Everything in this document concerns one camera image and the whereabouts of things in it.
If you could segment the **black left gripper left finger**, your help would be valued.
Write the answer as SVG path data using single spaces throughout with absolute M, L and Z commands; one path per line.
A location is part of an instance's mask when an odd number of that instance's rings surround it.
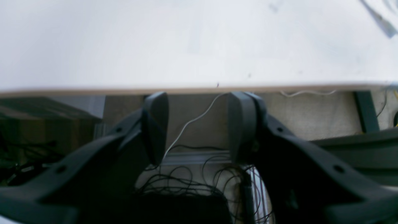
M 105 136 L 57 162 L 32 180 L 1 188 L 2 224 L 75 224 L 114 211 L 149 165 L 165 155 L 166 92 L 145 98 Z

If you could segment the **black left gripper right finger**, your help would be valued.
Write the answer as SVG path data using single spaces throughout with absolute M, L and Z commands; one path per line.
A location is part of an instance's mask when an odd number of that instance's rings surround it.
M 397 191 L 296 137 L 259 96 L 229 93 L 227 115 L 231 161 L 257 169 L 277 223 L 397 223 Z

